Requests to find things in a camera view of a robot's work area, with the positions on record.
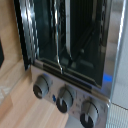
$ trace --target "blue light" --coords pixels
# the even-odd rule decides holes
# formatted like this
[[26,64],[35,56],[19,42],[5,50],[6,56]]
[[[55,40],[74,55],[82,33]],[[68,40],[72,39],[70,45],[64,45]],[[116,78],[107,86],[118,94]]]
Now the blue light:
[[56,97],[55,97],[55,95],[52,96],[52,100],[53,100],[53,102],[56,102]]
[[104,74],[103,80],[104,80],[104,81],[107,81],[107,82],[112,82],[112,76],[107,75],[107,74]]

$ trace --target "oven door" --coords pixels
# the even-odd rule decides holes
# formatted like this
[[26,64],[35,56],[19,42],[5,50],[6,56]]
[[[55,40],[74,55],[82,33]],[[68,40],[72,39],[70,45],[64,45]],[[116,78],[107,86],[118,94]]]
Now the oven door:
[[110,98],[117,50],[117,42],[107,41],[111,1],[14,0],[25,69],[40,63]]

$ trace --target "control knob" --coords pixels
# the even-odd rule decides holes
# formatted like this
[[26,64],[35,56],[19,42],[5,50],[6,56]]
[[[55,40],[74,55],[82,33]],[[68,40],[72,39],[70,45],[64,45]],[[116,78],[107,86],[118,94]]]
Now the control knob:
[[70,87],[60,89],[59,96],[56,101],[57,108],[60,112],[66,113],[73,105],[75,92]]
[[81,124],[85,128],[94,128],[98,120],[98,102],[95,100],[85,101],[81,106]]
[[37,98],[42,99],[48,93],[52,81],[47,75],[40,75],[33,86],[34,94]]

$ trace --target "silver knob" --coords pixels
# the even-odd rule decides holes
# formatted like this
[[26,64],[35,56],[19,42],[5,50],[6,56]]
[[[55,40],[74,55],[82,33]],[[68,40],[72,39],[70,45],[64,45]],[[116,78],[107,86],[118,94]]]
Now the silver knob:
[[81,107],[80,121],[85,128],[93,128],[98,119],[98,103],[95,100],[85,101]]
[[51,86],[52,81],[46,75],[38,76],[34,86],[33,91],[37,98],[42,99],[49,91],[49,87]]
[[73,105],[73,91],[69,88],[61,88],[56,105],[60,112],[66,113]]

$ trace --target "appliance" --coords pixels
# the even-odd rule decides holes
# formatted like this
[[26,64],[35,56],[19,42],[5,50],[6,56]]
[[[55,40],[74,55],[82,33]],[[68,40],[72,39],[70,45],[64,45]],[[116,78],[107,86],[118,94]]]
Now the appliance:
[[126,0],[14,0],[14,5],[36,97],[85,128],[105,128]]

